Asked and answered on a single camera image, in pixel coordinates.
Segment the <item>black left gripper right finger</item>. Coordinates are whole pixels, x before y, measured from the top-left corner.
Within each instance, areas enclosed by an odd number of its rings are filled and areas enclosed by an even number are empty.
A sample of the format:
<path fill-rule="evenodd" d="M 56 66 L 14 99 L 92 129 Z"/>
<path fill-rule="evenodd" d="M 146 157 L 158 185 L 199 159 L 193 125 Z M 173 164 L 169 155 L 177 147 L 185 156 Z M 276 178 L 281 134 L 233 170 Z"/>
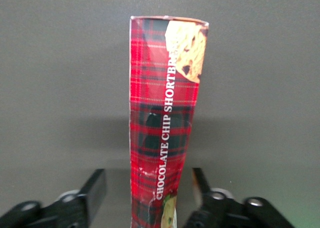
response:
<path fill-rule="evenodd" d="M 201 168 L 192 169 L 192 185 L 198 209 L 184 227 L 293 227 L 268 200 L 248 197 L 237 202 L 221 188 L 211 188 Z"/>

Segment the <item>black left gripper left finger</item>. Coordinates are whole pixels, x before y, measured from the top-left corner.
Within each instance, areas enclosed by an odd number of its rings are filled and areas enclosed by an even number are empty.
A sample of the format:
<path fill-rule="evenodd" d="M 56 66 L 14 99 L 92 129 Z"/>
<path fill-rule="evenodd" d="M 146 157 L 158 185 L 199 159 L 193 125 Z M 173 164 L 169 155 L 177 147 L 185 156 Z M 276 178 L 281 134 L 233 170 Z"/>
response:
<path fill-rule="evenodd" d="M 43 207 L 21 202 L 0 217 L 1 227 L 90 227 L 106 195 L 106 170 L 97 169 L 80 189 L 61 194 Z"/>

